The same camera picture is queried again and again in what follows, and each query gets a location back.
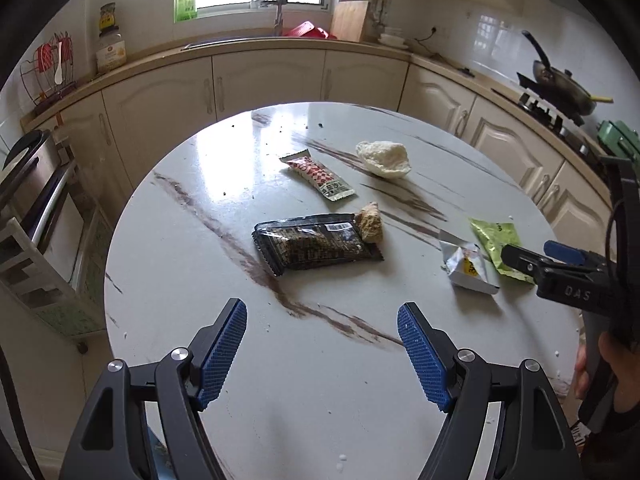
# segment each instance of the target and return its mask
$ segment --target countertop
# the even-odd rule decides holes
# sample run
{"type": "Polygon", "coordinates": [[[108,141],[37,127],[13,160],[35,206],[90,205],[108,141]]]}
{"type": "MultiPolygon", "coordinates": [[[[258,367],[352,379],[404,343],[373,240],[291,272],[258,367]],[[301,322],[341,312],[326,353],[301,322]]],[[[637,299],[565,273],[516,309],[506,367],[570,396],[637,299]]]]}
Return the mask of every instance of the countertop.
{"type": "MultiPolygon", "coordinates": [[[[444,414],[425,398],[399,340],[415,301],[434,328],[487,362],[540,362],[560,394],[574,373],[574,309],[499,276],[495,296],[457,288],[441,265],[443,228],[475,240],[469,217],[511,221],[523,245],[555,239],[495,163],[443,130],[386,110],[336,103],[262,108],[212,124],[169,153],[133,193],[107,261],[105,314],[130,366],[186,346],[229,298],[247,329],[220,397],[201,414],[228,478],[418,478],[444,414]],[[361,140],[402,142],[412,171],[387,181],[353,155],[361,140]],[[329,202],[279,157],[308,148],[356,195],[329,202]],[[357,212],[377,201],[384,261],[270,273],[254,246],[262,221],[357,212]]],[[[499,406],[491,404],[471,474],[482,480],[499,406]]],[[[148,408],[151,428],[158,414],[148,408]]]]}
{"type": "MultiPolygon", "coordinates": [[[[517,92],[507,86],[485,76],[481,73],[474,72],[475,78],[464,75],[456,70],[452,65],[455,63],[438,62],[417,54],[413,54],[406,50],[399,50],[378,44],[368,43],[351,43],[349,41],[332,41],[332,40],[308,40],[306,38],[257,38],[249,40],[229,40],[220,41],[219,43],[183,50],[183,47],[172,48],[146,56],[138,60],[134,60],[126,65],[113,70],[105,75],[97,77],[87,84],[81,86],[78,90],[69,94],[62,101],[46,110],[43,114],[33,118],[25,127],[29,131],[43,121],[53,117],[57,112],[67,108],[71,104],[97,92],[107,86],[113,85],[119,81],[123,81],[137,74],[148,72],[169,64],[197,59],[199,57],[216,56],[217,54],[227,54],[230,52],[247,52],[251,50],[264,49],[282,49],[282,48],[302,48],[302,49],[319,49],[319,50],[337,50],[341,52],[356,52],[360,54],[371,54],[373,56],[383,56],[392,59],[404,60],[421,66],[427,70],[431,70],[441,76],[444,76],[471,91],[482,96],[484,99],[491,101],[498,107],[502,108],[517,120],[524,123],[531,130],[535,131],[542,139],[550,144],[558,153],[560,153],[569,163],[585,178],[585,180],[596,190],[600,197],[609,204],[609,189],[606,184],[591,170],[591,168],[580,158],[577,153],[572,151],[562,140],[558,139],[551,131],[542,126],[527,113],[518,108],[515,104],[507,101],[499,96],[492,89],[496,89],[501,93],[513,96],[516,100],[519,97],[517,92]]],[[[597,143],[595,143],[587,134],[581,132],[578,128],[574,128],[586,142],[590,144],[592,150],[601,153],[597,143]]]]}

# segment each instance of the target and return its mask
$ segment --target white label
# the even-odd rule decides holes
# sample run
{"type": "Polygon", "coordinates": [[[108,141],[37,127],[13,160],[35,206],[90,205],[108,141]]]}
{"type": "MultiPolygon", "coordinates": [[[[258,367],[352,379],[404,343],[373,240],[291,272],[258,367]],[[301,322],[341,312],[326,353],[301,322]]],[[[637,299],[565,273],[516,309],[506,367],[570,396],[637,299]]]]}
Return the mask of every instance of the white label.
{"type": "Polygon", "coordinates": [[[351,229],[351,224],[324,224],[327,231],[344,231],[345,229],[351,229]]]}
{"type": "Polygon", "coordinates": [[[119,41],[106,46],[95,53],[98,62],[98,72],[104,73],[113,70],[127,62],[127,51],[124,48],[124,41],[119,41]]]}

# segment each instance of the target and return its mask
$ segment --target black snack package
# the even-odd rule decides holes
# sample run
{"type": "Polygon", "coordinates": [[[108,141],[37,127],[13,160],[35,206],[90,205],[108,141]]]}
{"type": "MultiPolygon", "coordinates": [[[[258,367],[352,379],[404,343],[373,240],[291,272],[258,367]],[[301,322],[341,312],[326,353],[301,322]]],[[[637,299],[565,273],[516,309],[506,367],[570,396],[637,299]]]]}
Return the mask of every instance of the black snack package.
{"type": "Polygon", "coordinates": [[[321,214],[262,222],[254,242],[276,276],[358,260],[383,260],[376,244],[362,241],[354,214],[321,214]]]}

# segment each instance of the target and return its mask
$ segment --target white spoon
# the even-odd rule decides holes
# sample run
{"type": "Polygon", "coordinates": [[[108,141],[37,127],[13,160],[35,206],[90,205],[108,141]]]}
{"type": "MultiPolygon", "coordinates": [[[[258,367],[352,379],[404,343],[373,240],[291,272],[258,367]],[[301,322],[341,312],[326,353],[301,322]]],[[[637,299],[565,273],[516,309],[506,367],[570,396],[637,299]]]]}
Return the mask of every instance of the white spoon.
{"type": "Polygon", "coordinates": [[[62,85],[62,41],[58,42],[58,68],[53,81],[56,85],[62,85]]]}

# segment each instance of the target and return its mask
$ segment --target cabinet handle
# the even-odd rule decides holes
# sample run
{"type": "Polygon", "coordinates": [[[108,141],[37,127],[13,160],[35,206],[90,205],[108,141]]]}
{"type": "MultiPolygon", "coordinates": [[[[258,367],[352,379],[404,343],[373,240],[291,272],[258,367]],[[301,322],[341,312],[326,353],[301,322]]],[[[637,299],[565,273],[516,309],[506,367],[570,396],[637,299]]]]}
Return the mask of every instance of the cabinet handle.
{"type": "Polygon", "coordinates": [[[207,114],[211,115],[213,113],[213,104],[211,103],[212,92],[211,92],[211,81],[209,81],[209,78],[204,80],[204,93],[205,93],[205,101],[207,102],[207,114]]]}
{"type": "Polygon", "coordinates": [[[531,195],[531,199],[533,200],[533,202],[536,201],[536,197],[538,196],[540,191],[542,191],[542,189],[546,187],[546,185],[549,183],[549,180],[551,180],[551,177],[548,174],[545,174],[545,176],[542,177],[542,182],[540,182],[540,184],[538,184],[538,187],[533,192],[533,195],[531,195]]]}
{"type": "Polygon", "coordinates": [[[104,120],[104,114],[98,114],[98,120],[100,121],[100,131],[102,132],[102,136],[104,137],[107,146],[111,146],[111,137],[107,131],[107,123],[104,120]]]}
{"type": "Polygon", "coordinates": [[[218,76],[216,78],[218,82],[218,96],[220,97],[220,111],[225,111],[225,86],[222,83],[222,78],[218,76]]]}
{"type": "Polygon", "coordinates": [[[332,86],[331,69],[328,69],[326,71],[326,78],[324,80],[324,100],[325,101],[329,100],[329,94],[331,93],[331,86],[332,86]]]}
{"type": "Polygon", "coordinates": [[[453,130],[454,136],[460,137],[462,135],[462,132],[465,131],[466,123],[468,120],[469,120],[469,112],[467,112],[466,110],[462,110],[462,114],[458,119],[458,124],[456,124],[456,128],[453,130]]]}
{"type": "Polygon", "coordinates": [[[551,190],[551,193],[549,193],[549,195],[546,197],[546,200],[544,201],[544,203],[540,205],[540,211],[542,211],[542,214],[545,213],[545,207],[549,204],[549,202],[551,202],[551,199],[559,193],[559,191],[560,191],[560,186],[556,184],[551,190]]]}

